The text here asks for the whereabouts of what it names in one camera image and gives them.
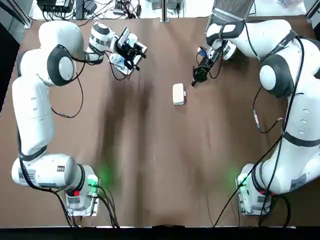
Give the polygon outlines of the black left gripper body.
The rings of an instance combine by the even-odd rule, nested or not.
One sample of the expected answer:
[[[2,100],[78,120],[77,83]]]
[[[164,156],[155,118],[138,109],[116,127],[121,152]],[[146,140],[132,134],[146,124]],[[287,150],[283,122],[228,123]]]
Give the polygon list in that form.
[[[128,61],[133,61],[136,57],[135,49],[132,48],[127,42],[123,43],[119,49],[119,54]]]

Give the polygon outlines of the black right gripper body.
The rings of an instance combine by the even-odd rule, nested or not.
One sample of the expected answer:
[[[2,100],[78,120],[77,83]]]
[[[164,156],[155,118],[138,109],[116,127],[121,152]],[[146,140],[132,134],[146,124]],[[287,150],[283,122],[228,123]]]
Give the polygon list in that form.
[[[207,75],[210,69],[211,69],[211,66],[207,63],[199,64],[198,66],[195,67],[195,77],[207,78]]]

